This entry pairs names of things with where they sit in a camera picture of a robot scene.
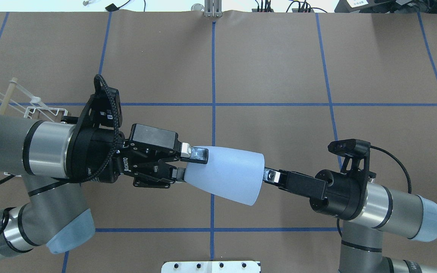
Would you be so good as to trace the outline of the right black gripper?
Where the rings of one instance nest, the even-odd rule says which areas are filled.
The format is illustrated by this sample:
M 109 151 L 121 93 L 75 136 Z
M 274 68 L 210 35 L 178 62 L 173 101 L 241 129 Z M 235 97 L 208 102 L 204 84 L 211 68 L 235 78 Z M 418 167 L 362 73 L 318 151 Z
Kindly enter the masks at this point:
M 294 171 L 264 168 L 263 182 L 285 185 L 287 192 L 309 198 L 315 212 L 346 221 L 357 215 L 363 203 L 366 176 L 359 170 L 338 173 L 323 169 L 312 177 Z

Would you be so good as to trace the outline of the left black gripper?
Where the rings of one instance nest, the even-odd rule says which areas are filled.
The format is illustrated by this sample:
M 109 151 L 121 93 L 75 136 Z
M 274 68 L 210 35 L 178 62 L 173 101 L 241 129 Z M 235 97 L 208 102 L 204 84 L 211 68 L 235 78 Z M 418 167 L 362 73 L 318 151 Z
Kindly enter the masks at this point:
M 95 126 L 77 126 L 69 149 L 68 180 L 71 183 L 95 181 L 114 183 L 120 175 L 134 179 L 138 188 L 169 188 L 185 182 L 186 168 L 171 162 L 207 164 L 209 150 L 178 140 L 173 131 L 133 124 L 129 138 L 119 132 Z

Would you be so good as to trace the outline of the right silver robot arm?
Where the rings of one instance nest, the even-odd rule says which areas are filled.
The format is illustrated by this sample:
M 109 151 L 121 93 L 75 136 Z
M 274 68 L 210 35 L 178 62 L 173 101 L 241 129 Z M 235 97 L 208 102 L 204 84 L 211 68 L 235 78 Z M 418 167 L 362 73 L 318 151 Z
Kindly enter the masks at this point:
M 437 268 L 383 255 L 383 235 L 420 242 L 437 239 L 437 204 L 420 195 L 376 184 L 375 174 L 324 169 L 312 177 L 265 169 L 263 180 L 308 197 L 311 208 L 342 220 L 340 273 L 437 273 Z

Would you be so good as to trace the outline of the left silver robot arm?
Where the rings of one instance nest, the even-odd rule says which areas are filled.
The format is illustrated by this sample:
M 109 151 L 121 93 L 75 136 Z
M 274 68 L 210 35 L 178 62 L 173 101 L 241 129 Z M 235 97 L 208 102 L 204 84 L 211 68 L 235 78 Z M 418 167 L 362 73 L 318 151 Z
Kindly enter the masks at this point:
M 208 145 L 211 110 L 198 107 L 123 107 L 122 131 L 133 123 L 175 131 L 179 140 Z M 205 126 L 193 133 L 192 126 Z M 122 175 L 113 184 L 86 182 L 83 193 L 96 228 L 210 228 L 211 196 L 191 185 L 170 189 L 135 188 Z M 22 178 L 0 185 L 0 209 L 29 202 Z M 65 254 L 51 254 L 44 245 L 0 261 L 0 273 L 159 273 L 164 262 L 210 259 L 210 232 L 97 232 L 88 242 Z

